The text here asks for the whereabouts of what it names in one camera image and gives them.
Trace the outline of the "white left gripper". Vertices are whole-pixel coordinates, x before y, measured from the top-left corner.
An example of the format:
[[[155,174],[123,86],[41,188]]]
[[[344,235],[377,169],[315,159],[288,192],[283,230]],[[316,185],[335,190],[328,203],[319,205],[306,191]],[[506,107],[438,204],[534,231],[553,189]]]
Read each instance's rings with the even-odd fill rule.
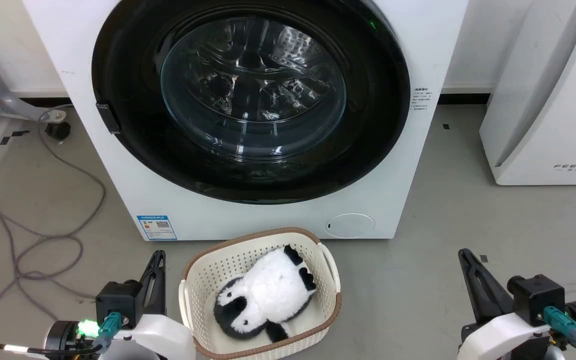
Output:
[[[191,330],[167,315],[166,253],[156,250],[141,276],[139,297],[148,314],[133,329],[122,329],[99,360],[197,360]]]

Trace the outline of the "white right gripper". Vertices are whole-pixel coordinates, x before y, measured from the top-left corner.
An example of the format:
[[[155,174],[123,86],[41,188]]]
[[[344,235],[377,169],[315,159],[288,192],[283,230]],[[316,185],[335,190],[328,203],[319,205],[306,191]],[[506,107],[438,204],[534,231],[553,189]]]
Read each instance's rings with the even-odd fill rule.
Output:
[[[498,360],[550,326],[532,326],[512,313],[513,298],[468,248],[458,251],[475,323],[483,325],[466,337],[457,360]]]

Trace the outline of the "round black glass washer door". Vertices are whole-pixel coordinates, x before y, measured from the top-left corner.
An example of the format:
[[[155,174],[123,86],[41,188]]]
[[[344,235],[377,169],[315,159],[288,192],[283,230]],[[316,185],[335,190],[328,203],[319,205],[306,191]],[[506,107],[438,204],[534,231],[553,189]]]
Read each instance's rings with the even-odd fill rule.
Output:
[[[226,202],[340,191],[386,158],[409,115],[403,52],[362,0],[120,0],[91,65],[118,141]]]

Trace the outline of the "blue energy label sticker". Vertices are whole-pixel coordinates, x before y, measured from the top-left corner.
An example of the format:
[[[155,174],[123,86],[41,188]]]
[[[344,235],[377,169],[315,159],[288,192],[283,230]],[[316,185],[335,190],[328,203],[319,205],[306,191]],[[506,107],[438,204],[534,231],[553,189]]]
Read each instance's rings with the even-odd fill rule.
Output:
[[[137,215],[142,237],[150,242],[178,241],[167,215]]]

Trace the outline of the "cream perforated laundry basket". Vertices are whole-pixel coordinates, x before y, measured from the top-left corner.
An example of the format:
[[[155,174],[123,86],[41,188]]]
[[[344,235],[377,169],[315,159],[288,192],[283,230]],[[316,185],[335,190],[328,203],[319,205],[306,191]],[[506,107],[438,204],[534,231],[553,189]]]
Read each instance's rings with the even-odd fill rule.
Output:
[[[251,269],[256,260],[290,245],[314,276],[311,303],[286,326],[290,337],[271,342],[266,332],[249,340],[228,336],[218,326],[214,305],[231,279]],[[276,228],[224,241],[195,256],[186,266],[178,289],[183,324],[196,350],[210,360],[279,360],[315,346],[326,336],[342,308],[338,267],[329,249],[313,233],[298,227]]]

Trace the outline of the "black and white panda plush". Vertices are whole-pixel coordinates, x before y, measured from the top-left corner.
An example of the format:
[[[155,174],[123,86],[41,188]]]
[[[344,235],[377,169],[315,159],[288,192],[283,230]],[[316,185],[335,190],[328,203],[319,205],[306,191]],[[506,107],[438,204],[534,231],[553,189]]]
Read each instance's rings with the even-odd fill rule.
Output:
[[[316,291],[305,260],[286,244],[263,255],[217,292],[215,321],[236,340],[266,332],[270,342],[278,343],[290,337],[287,323],[306,310]]]

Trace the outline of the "round white filter cover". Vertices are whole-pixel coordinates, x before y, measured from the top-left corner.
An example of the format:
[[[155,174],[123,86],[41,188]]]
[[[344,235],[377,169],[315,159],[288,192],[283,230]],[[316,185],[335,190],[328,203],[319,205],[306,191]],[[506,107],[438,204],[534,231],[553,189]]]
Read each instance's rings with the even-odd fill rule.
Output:
[[[330,218],[326,231],[334,239],[363,239],[375,228],[375,221],[361,213],[344,213]]]

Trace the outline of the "black caster wheel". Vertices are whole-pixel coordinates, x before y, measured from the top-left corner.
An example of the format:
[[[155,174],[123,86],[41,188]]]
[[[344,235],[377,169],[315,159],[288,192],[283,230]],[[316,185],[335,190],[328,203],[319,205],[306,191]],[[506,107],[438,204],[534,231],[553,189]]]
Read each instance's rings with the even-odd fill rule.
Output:
[[[45,134],[56,141],[64,141],[71,134],[71,125],[68,121],[48,123],[45,125]]]

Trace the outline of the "white air purifier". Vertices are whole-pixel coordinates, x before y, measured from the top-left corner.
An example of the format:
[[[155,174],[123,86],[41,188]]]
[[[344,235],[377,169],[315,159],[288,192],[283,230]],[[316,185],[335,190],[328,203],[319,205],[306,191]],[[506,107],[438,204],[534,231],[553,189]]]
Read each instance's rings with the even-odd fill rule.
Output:
[[[576,185],[576,0],[534,0],[479,130],[500,186]]]

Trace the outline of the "small printed text sticker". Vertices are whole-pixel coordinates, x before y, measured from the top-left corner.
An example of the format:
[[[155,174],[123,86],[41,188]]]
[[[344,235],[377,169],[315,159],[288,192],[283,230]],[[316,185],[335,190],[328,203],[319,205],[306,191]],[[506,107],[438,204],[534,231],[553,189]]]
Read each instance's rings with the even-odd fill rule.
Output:
[[[434,93],[429,88],[415,88],[410,97],[410,111],[425,111],[429,108]]]

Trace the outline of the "grey metal table leg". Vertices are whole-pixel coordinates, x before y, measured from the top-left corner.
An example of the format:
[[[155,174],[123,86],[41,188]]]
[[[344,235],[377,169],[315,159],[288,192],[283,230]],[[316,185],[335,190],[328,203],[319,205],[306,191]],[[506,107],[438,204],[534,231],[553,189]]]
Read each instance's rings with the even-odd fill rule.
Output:
[[[0,75],[0,114],[5,117],[59,125],[66,121],[65,109],[73,107],[71,104],[63,104],[55,107],[39,107],[29,104],[20,99],[9,89]]]

